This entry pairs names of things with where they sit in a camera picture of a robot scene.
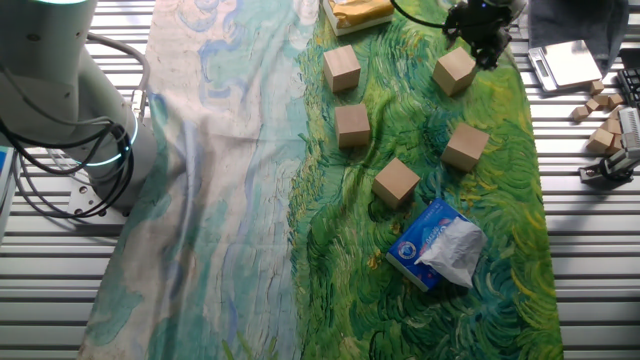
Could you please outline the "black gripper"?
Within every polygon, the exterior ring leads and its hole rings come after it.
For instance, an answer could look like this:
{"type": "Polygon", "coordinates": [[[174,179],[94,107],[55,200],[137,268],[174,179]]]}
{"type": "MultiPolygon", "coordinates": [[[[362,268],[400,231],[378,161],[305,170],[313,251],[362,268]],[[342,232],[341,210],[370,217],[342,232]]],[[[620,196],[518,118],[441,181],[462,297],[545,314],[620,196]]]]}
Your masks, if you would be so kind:
{"type": "Polygon", "coordinates": [[[450,42],[461,37],[472,46],[479,69],[493,70],[506,48],[506,35],[497,32],[513,19],[512,4],[511,0],[458,2],[448,10],[442,32],[450,42]],[[482,46],[490,38],[490,46],[482,46]]]}

